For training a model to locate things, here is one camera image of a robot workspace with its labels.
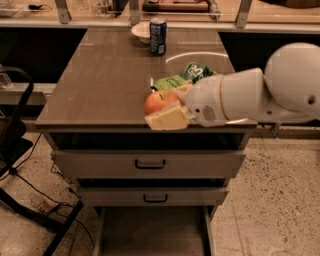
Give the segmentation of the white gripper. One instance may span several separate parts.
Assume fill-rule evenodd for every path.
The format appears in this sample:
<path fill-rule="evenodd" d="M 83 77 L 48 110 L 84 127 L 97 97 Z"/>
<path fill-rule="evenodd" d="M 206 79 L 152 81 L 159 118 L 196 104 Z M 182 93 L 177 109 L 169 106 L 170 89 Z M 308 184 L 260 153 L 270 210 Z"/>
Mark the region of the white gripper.
<path fill-rule="evenodd" d="M 186 83 L 171 89 L 179 101 L 170 103 L 160 111 L 145 116 L 152 130 L 181 130 L 188 127 L 192 118 L 204 127 L 223 126 L 227 118 L 222 110 L 220 89 L 223 76 L 203 78 L 193 86 Z"/>

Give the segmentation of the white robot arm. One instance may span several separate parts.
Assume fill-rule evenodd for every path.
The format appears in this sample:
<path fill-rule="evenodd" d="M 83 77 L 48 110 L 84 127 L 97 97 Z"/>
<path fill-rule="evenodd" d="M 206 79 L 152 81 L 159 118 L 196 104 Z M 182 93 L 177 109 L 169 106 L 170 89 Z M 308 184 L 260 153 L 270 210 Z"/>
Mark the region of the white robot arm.
<path fill-rule="evenodd" d="M 154 92 L 146 99 L 145 110 L 145 121 L 153 130 L 319 120 L 320 47 L 287 44 L 270 56 L 264 69 L 210 76 Z"/>

